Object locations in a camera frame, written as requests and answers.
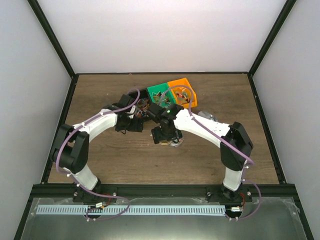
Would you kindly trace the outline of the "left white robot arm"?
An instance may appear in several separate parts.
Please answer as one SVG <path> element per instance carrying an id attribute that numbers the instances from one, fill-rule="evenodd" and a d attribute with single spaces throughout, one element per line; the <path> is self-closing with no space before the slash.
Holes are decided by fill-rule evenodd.
<path id="1" fill-rule="evenodd" d="M 57 172 L 74 178 L 91 202 L 101 198 L 102 189 L 100 179 L 88 166 L 89 144 L 110 128 L 122 134 L 141 132 L 143 120 L 135 116 L 139 99 L 139 91 L 124 94 L 117 103 L 104 106 L 89 119 L 74 125 L 63 124 L 57 131 L 49 159 Z"/>

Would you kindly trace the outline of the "orange candy bin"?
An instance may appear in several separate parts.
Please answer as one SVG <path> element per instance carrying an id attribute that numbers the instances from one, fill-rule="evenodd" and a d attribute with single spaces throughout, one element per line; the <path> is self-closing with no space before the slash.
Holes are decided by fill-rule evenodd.
<path id="1" fill-rule="evenodd" d="M 177 105 L 185 109 L 198 106 L 197 95 L 186 77 L 167 82 Z"/>

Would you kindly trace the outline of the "clear plastic jar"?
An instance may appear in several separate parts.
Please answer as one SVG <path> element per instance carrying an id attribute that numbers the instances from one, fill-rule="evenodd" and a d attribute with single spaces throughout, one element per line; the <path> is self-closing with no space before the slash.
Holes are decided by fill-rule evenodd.
<path id="1" fill-rule="evenodd" d="M 173 138 L 171 140 L 170 146 L 176 148 L 179 145 L 181 145 L 183 141 L 184 141 L 184 137 L 183 137 L 182 132 L 181 131 L 177 131 L 175 138 Z"/>

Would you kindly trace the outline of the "metal scoop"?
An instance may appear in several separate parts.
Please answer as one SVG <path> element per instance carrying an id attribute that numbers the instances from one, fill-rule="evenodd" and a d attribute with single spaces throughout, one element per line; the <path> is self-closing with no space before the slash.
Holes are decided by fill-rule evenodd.
<path id="1" fill-rule="evenodd" d="M 209 113 L 207 111 L 199 111 L 198 115 L 200 117 L 206 118 L 206 119 L 214 121 L 214 122 L 218 121 L 218 119 L 214 115 L 212 115 L 211 113 Z"/>

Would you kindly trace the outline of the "green candy bin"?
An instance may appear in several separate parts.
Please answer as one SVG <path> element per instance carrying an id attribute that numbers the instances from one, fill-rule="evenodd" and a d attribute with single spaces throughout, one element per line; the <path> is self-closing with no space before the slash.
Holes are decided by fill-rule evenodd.
<path id="1" fill-rule="evenodd" d="M 167 83 L 162 83 L 158 85 L 153 85 L 147 88 L 150 99 L 153 103 L 160 105 L 163 108 L 169 107 L 171 104 L 175 104 L 176 100 L 170 90 L 168 90 L 169 85 Z"/>

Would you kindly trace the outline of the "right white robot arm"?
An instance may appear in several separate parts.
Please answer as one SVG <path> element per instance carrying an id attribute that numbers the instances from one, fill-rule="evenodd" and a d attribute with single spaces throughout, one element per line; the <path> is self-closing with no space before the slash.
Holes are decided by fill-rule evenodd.
<path id="1" fill-rule="evenodd" d="M 220 123 L 177 104 L 164 108 L 152 103 L 146 114 L 158 124 L 151 130 L 155 144 L 177 147 L 183 141 L 182 132 L 189 132 L 218 147 L 225 166 L 221 194 L 229 202 L 240 196 L 244 169 L 254 164 L 250 158 L 254 145 L 242 124 Z"/>

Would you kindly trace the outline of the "black candy bin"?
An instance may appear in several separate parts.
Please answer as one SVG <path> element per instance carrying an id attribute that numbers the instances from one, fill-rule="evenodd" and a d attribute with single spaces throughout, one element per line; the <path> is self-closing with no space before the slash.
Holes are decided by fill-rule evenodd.
<path id="1" fill-rule="evenodd" d="M 149 120 L 147 116 L 147 110 L 151 104 L 151 97 L 146 88 L 139 90 L 139 100 L 136 103 L 136 110 L 134 112 L 134 116 L 138 119 L 142 119 L 144 122 Z"/>

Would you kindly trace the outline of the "cream jar lid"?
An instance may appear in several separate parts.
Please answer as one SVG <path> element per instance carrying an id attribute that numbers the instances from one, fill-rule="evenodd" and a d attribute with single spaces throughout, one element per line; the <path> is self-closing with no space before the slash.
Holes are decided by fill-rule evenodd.
<path id="1" fill-rule="evenodd" d="M 173 143 L 172 140 L 164 140 L 159 142 L 159 144 L 162 146 L 172 146 L 172 143 Z"/>

